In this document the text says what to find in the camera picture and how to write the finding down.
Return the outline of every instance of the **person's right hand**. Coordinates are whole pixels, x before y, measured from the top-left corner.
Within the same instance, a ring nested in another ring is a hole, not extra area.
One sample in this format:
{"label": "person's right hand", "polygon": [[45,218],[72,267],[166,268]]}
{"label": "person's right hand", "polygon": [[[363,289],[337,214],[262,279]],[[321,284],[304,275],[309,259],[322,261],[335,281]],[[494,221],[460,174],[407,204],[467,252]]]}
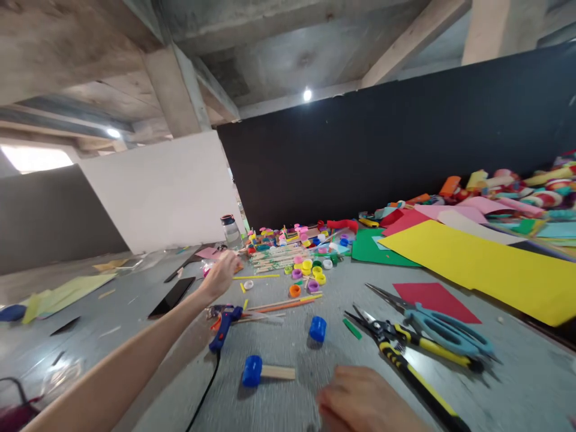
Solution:
{"label": "person's right hand", "polygon": [[316,397],[330,432],[429,432],[380,374],[365,367],[336,366],[332,382]]}

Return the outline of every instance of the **black smartphone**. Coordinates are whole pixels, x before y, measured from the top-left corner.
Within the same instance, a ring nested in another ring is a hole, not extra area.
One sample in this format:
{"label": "black smartphone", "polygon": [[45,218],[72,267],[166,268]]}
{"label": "black smartphone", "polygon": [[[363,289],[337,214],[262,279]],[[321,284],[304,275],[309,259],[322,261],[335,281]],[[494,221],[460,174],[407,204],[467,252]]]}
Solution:
{"label": "black smartphone", "polygon": [[186,291],[192,286],[195,280],[195,277],[180,279],[170,292],[166,294],[166,297],[158,303],[158,306],[154,308],[152,313],[148,315],[148,319],[160,318],[162,315],[167,314],[174,309],[174,307],[180,303],[180,300],[182,300],[182,297],[184,297],[184,294],[186,294]]}

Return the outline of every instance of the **hand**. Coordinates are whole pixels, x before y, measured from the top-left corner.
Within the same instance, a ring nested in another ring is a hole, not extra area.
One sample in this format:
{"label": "hand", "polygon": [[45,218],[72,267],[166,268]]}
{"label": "hand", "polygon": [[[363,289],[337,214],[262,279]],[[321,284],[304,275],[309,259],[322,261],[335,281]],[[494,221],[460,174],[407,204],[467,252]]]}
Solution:
{"label": "hand", "polygon": [[372,369],[336,366],[316,397],[331,432],[429,432],[390,384]]}
{"label": "hand", "polygon": [[212,301],[216,300],[230,287],[234,271],[240,264],[240,259],[233,251],[227,250],[220,256],[220,260],[210,269],[208,276],[199,290],[207,293]]}

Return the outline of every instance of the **blue-handled scissors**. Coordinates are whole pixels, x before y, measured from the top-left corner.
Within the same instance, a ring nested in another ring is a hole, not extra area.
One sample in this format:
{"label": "blue-handled scissors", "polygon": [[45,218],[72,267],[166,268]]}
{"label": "blue-handled scissors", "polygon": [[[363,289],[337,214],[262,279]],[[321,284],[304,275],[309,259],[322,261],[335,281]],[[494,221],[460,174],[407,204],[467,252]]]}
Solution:
{"label": "blue-handled scissors", "polygon": [[492,343],[469,325],[443,313],[425,309],[421,303],[408,303],[372,284],[365,285],[407,319],[413,319],[438,345],[458,355],[472,358],[487,356],[498,361]]}

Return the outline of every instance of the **window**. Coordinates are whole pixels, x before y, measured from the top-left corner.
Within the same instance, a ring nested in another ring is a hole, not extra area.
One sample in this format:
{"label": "window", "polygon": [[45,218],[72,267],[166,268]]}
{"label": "window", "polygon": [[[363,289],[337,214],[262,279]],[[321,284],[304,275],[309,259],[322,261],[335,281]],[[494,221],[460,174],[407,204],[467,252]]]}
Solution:
{"label": "window", "polygon": [[70,157],[60,149],[0,145],[8,160],[22,174],[72,165]]}

